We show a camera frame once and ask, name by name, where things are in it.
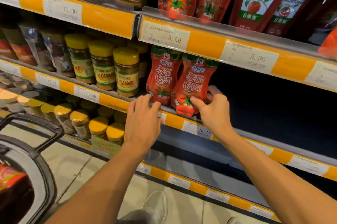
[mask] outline supermarket shelf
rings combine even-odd
[[[132,98],[123,97],[115,91],[104,91],[95,85],[88,85],[76,79],[70,79],[57,73],[48,72],[36,66],[23,64],[6,57],[0,57],[0,69],[123,112],[127,112],[129,102],[132,100]],[[191,140],[193,140],[193,137],[198,136],[199,138],[203,137],[204,139],[217,141],[217,139],[207,131],[200,120],[191,120],[178,116],[173,109],[165,106],[161,107],[158,116],[163,118],[165,125],[179,130],[177,134],[175,134],[175,131],[170,131],[170,136],[163,137],[165,143],[176,146],[178,143],[181,143],[179,137],[186,136]],[[250,132],[239,129],[236,129],[236,131],[244,139],[258,147],[277,162],[337,181],[337,160],[334,158],[303,150]],[[186,144],[186,140],[182,143],[184,143],[184,145],[180,144],[178,147],[190,147]],[[232,164],[240,168],[237,163],[233,162]]]
[[[129,39],[137,16],[132,4],[116,0],[0,0],[0,3]]]
[[[144,7],[139,40],[337,92],[337,63],[318,47]]]
[[[9,113],[8,111],[0,110],[0,117],[3,118]],[[46,136],[51,135],[49,131],[35,124],[23,121],[15,122],[44,133]],[[117,152],[115,151],[111,154],[110,151],[106,150],[104,145],[93,146],[90,141],[83,141],[75,136],[65,135],[61,140],[77,148],[99,155],[106,161]],[[245,184],[186,161],[165,156],[156,150],[150,150],[143,162],[138,166],[137,171],[179,186],[182,191],[188,190],[218,201],[219,204],[225,203],[258,216],[280,222],[253,185]],[[215,181],[212,186],[208,184],[210,182],[205,182],[211,181],[212,183],[212,180]]]

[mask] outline red ketchup pouch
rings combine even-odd
[[[192,117],[199,110],[191,103],[195,96],[206,101],[208,82],[219,63],[199,56],[184,54],[184,70],[171,94],[171,106],[177,114]]]
[[[150,101],[162,105],[170,103],[173,88],[177,83],[178,69],[182,63],[179,51],[159,46],[151,49],[152,68],[146,82],[146,91],[152,97]]]

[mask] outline black plastic handle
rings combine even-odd
[[[43,118],[25,114],[25,113],[19,113],[19,112],[15,112],[15,113],[11,113],[7,115],[0,122],[0,131],[13,120],[20,120],[20,121],[36,124],[54,133],[54,135],[51,138],[47,139],[46,141],[44,141],[42,144],[38,145],[35,148],[35,151],[38,153],[41,153],[42,151],[44,151],[46,148],[48,148],[50,145],[52,145],[55,141],[57,141],[64,135],[64,131],[62,127],[59,127]]]

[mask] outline hand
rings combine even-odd
[[[230,123],[230,104],[227,97],[214,85],[210,85],[208,91],[210,104],[207,105],[193,96],[190,101],[199,109],[203,124],[219,139],[224,134],[234,131]]]
[[[129,104],[125,124],[125,143],[133,144],[144,154],[149,152],[157,140],[163,121],[162,118],[158,118],[161,103],[155,102],[152,108],[149,108],[150,98],[147,94]]]

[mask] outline floor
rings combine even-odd
[[[37,146],[45,140],[36,134],[8,125],[2,134],[20,139],[31,146]],[[42,156],[49,164],[57,185],[56,203],[50,210],[57,209],[66,202],[105,162],[83,152],[74,150],[59,143],[54,143]],[[165,224],[226,224],[231,217],[241,222],[235,224],[262,224],[246,215],[203,201],[199,198],[178,192],[161,184],[133,175],[124,197],[118,217],[134,209],[140,209],[145,198],[154,190],[166,192],[169,205]]]

